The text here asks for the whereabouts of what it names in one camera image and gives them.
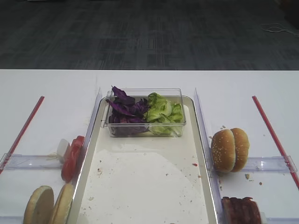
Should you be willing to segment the bun slice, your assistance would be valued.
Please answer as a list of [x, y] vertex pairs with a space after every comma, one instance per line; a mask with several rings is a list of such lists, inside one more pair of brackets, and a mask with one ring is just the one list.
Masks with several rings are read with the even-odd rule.
[[54, 207], [54, 192], [50, 186], [40, 186], [31, 195], [23, 224], [47, 224]]
[[50, 216], [49, 224], [65, 224], [69, 215], [74, 187], [72, 184], [65, 184], [58, 195]]

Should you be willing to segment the green lettuce leaves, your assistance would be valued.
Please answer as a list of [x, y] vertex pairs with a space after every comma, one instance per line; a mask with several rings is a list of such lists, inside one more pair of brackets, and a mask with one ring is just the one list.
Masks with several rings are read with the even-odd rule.
[[166, 123], [165, 125], [151, 126], [149, 131], [159, 136], [180, 136], [182, 135], [181, 126], [169, 124], [182, 123], [183, 112], [180, 103], [172, 102], [156, 92], [148, 95], [148, 110], [144, 113], [147, 123]]

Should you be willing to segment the red tomato slices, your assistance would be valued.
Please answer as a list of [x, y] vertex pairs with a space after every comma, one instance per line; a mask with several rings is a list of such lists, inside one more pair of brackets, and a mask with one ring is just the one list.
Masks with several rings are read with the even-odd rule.
[[75, 175], [78, 157], [84, 140], [84, 136], [77, 136], [77, 138], [73, 139], [70, 149], [67, 149], [64, 154], [64, 164], [61, 170], [61, 177], [66, 183], [69, 183]]

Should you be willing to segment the brown meat patties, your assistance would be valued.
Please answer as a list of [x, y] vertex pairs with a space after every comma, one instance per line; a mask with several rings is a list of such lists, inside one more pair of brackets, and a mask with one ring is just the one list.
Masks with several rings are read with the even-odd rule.
[[223, 197], [221, 199], [227, 224], [261, 224], [258, 205], [251, 197]]

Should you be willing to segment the clear plastic salad box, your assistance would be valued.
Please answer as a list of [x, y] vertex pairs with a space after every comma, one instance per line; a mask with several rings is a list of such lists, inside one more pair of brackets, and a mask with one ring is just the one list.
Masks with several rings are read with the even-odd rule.
[[112, 137], [178, 137], [186, 125], [179, 88], [111, 88], [104, 98], [102, 126]]

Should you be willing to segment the purple cabbage leaves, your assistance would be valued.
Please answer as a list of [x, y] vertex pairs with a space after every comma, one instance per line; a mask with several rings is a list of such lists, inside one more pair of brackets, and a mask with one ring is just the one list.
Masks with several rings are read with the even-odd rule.
[[109, 124], [117, 124], [110, 128], [112, 134], [117, 137], [135, 136], [148, 131], [146, 126], [141, 124], [146, 123], [144, 113], [148, 110], [148, 101], [142, 98], [139, 101], [132, 96], [126, 94], [125, 91], [112, 87], [114, 100], [107, 99], [106, 101], [112, 107], [112, 114], [109, 116]]

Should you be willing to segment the left long clear divider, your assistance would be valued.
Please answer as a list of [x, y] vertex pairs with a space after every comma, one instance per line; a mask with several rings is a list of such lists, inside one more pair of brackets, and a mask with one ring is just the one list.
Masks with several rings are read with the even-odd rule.
[[[75, 177], [72, 181], [74, 185], [74, 194], [72, 197], [71, 207], [67, 219], [68, 224], [76, 224], [81, 209], [81, 204], [84, 196], [85, 186], [88, 179], [88, 173], [91, 166], [92, 154], [94, 151], [95, 144], [92, 141], [92, 135], [94, 126], [96, 124], [96, 119], [98, 116], [99, 106], [102, 99], [102, 91], [98, 90], [93, 111], [90, 117], [89, 125], [85, 135], [85, 140], [81, 151], [78, 156], [78, 165], [75, 173]], [[92, 151], [89, 152], [89, 146], [92, 146]]]

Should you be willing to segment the long clear divider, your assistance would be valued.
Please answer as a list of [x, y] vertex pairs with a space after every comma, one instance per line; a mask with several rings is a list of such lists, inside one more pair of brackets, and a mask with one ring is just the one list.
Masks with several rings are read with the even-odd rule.
[[195, 89], [194, 91], [194, 102], [195, 102], [195, 108], [197, 113], [201, 144], [203, 148], [205, 167], [206, 167], [207, 177], [209, 181], [209, 188], [210, 188], [210, 193], [213, 201], [214, 216], [217, 224], [224, 224], [225, 221], [223, 220], [224, 216], [223, 216], [223, 209], [221, 204], [220, 189], [218, 185], [219, 178], [213, 168], [213, 160], [210, 153], [208, 135], [206, 132], [205, 121], [201, 109], [200, 97], [198, 95], [197, 89]]
[[[89, 125], [85, 135], [85, 140], [81, 151], [78, 156], [78, 165], [75, 173], [75, 177], [72, 181], [74, 185], [74, 194], [72, 197], [71, 207], [67, 219], [68, 224], [76, 224], [81, 209], [81, 204], [84, 196], [85, 186], [88, 179], [88, 173], [91, 166], [92, 154], [94, 151], [95, 144], [92, 141], [92, 135], [94, 126], [96, 124], [96, 119], [98, 116], [99, 106], [102, 99], [102, 91], [98, 90], [93, 111], [90, 117]], [[92, 151], [89, 152], [89, 146], [92, 146]]]

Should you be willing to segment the right long clear divider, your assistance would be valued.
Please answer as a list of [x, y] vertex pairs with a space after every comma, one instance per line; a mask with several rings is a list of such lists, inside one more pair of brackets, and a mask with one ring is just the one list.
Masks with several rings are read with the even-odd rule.
[[206, 132], [205, 121], [201, 109], [200, 97], [198, 95], [197, 89], [195, 89], [194, 91], [194, 102], [195, 102], [195, 108], [197, 113], [201, 144], [203, 148], [205, 167], [206, 167], [207, 177], [209, 181], [209, 188], [210, 188], [210, 193], [213, 201], [214, 216], [217, 224], [224, 224], [225, 221], [223, 220], [224, 216], [223, 216], [223, 209], [221, 204], [220, 189], [218, 185], [219, 178], [213, 168], [213, 160], [210, 153], [208, 135]]

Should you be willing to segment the white metal tray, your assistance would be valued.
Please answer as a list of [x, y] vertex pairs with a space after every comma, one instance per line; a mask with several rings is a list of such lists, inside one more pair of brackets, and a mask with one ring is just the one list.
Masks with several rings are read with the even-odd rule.
[[70, 224], [215, 224], [193, 100], [180, 137], [111, 137], [102, 100]]

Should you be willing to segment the sesame bun top front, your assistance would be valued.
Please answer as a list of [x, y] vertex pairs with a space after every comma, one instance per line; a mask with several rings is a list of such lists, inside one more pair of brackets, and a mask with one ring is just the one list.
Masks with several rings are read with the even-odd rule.
[[214, 168], [223, 173], [232, 171], [235, 155], [235, 139], [233, 132], [229, 129], [218, 131], [212, 137], [211, 153]]

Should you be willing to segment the sesame bun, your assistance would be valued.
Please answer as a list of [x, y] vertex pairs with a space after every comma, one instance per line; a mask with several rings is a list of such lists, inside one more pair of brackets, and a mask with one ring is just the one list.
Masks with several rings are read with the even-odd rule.
[[218, 131], [212, 137], [211, 153], [214, 168], [223, 173], [232, 171], [235, 155], [235, 139], [233, 132], [229, 129]]
[[249, 154], [249, 139], [247, 134], [240, 128], [231, 129], [235, 139], [235, 165], [231, 172], [239, 172], [247, 163]]

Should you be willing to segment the sesame bun top rear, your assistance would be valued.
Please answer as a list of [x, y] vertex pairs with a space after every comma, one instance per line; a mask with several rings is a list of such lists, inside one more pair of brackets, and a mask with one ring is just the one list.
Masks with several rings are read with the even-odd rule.
[[239, 172], [247, 163], [249, 154], [249, 139], [247, 134], [240, 128], [231, 129], [235, 139], [235, 165], [231, 172]]

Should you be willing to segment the right red strip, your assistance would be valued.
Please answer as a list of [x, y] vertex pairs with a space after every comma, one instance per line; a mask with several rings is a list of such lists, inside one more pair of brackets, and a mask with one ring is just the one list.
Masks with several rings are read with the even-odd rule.
[[285, 152], [285, 150], [284, 150], [284, 148], [283, 148], [283, 146], [282, 146], [282, 144], [281, 144], [278, 136], [275, 133], [275, 130], [273, 129], [273, 127], [272, 127], [272, 125], [271, 125], [271, 123], [270, 123], [270, 121], [269, 121], [266, 113], [264, 112], [264, 110], [263, 110], [260, 102], [258, 101], [257, 97], [256, 96], [252, 96], [252, 99], [253, 99], [253, 101], [254, 101], [254, 103], [255, 103], [255, 105], [256, 105], [256, 107], [257, 107], [257, 109], [258, 109], [258, 111], [259, 111], [259, 113], [260, 113], [260, 115], [261, 115], [261, 117], [262, 117], [262, 119], [264, 121], [264, 123], [266, 124], [266, 126], [268, 128], [268, 131], [271, 134], [271, 137], [273, 138], [273, 140], [274, 140], [274, 142], [275, 142], [275, 144], [276, 144], [276, 146], [277, 146], [277, 148], [278, 148], [281, 156], [284, 158], [285, 163], [286, 163], [287, 167], [289, 168], [289, 172], [290, 172], [290, 174], [291, 174], [291, 176], [292, 176], [292, 178], [293, 178], [293, 180], [294, 180], [297, 188], [299, 188], [299, 177], [297, 175], [297, 172], [294, 169], [293, 164], [291, 163], [290, 157], [286, 154], [286, 152]]

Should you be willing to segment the red strip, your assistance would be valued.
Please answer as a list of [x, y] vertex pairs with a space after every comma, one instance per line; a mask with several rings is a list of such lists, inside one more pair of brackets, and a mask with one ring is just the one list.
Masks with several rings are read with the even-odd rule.
[[268, 131], [271, 134], [271, 137], [273, 138], [273, 140], [274, 140], [274, 142], [275, 142], [275, 144], [276, 144], [276, 146], [277, 146], [277, 148], [278, 148], [281, 156], [284, 158], [285, 163], [286, 163], [287, 167], [289, 168], [289, 172], [290, 172], [290, 174], [291, 174], [291, 176], [292, 176], [292, 178], [293, 178], [293, 180], [294, 180], [297, 188], [299, 188], [299, 177], [297, 175], [297, 172], [294, 169], [293, 164], [291, 163], [290, 157], [286, 154], [286, 152], [285, 152], [285, 150], [284, 150], [284, 148], [283, 148], [283, 146], [282, 146], [282, 144], [281, 144], [278, 136], [275, 133], [275, 130], [273, 129], [273, 127], [272, 127], [272, 125], [271, 125], [271, 123], [270, 123], [270, 121], [269, 121], [266, 113], [264, 112], [264, 110], [263, 110], [260, 102], [258, 101], [257, 97], [256, 96], [252, 96], [252, 99], [253, 99], [253, 101], [254, 101], [254, 103], [255, 103], [255, 105], [256, 105], [256, 107], [257, 107], [257, 109], [258, 109], [258, 111], [259, 111], [259, 113], [260, 113], [260, 115], [261, 115], [261, 117], [262, 117], [262, 119], [264, 121], [264, 123], [266, 124], [266, 126], [268, 128]]
[[16, 139], [14, 140], [12, 146], [10, 147], [8, 153], [3, 156], [3, 161], [0, 163], [0, 173], [3, 172], [4, 167], [6, 166], [8, 160], [10, 159], [11, 155], [14, 153], [16, 147], [18, 146], [21, 138], [23, 137], [24, 133], [26, 132], [29, 124], [31, 123], [32, 119], [34, 118], [35, 114], [37, 113], [38, 109], [40, 108], [42, 102], [44, 101], [44, 96], [41, 96], [37, 101], [34, 109], [32, 110], [31, 114], [27, 118], [25, 124], [23, 125], [22, 129], [20, 130], [19, 134], [17, 135]]

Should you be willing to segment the left red strip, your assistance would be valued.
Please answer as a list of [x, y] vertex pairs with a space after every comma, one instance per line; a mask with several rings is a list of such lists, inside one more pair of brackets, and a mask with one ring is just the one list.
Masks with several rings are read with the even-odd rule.
[[17, 135], [16, 139], [14, 140], [12, 146], [10, 147], [8, 153], [3, 156], [3, 161], [0, 163], [0, 173], [3, 172], [4, 167], [6, 166], [8, 160], [10, 159], [11, 155], [14, 153], [16, 147], [18, 146], [21, 138], [23, 137], [24, 133], [26, 132], [29, 124], [31, 123], [32, 119], [34, 118], [35, 114], [37, 113], [38, 109], [40, 108], [42, 102], [44, 101], [44, 96], [41, 96], [37, 101], [34, 109], [32, 110], [31, 114], [27, 118], [25, 124], [23, 125], [22, 129], [20, 130], [19, 134]]

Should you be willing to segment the right upper clear rail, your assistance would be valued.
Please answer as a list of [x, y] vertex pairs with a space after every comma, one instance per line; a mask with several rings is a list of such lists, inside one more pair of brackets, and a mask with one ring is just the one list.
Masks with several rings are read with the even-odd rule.
[[241, 172], [297, 173], [290, 156], [249, 157]]

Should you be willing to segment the clear rail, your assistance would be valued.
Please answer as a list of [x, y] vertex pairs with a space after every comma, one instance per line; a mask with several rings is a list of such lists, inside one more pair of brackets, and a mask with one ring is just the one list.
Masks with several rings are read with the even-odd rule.
[[0, 160], [1, 170], [47, 170], [61, 169], [62, 167], [63, 164], [55, 154], [4, 154]]
[[264, 212], [260, 216], [262, 224], [299, 224], [299, 218], [266, 217]]
[[249, 157], [241, 172], [297, 173], [290, 156]]

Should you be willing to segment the left upper clear rail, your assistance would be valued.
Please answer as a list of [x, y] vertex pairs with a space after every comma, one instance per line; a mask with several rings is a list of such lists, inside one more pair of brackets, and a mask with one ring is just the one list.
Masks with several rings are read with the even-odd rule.
[[61, 169], [62, 167], [63, 164], [55, 154], [4, 154], [0, 160], [1, 170], [47, 170]]

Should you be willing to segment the right lower clear rail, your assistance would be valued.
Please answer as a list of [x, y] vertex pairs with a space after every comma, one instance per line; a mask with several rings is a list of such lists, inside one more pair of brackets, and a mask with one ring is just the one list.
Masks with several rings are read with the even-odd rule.
[[260, 216], [262, 224], [299, 224], [299, 218], [266, 217], [264, 212]]

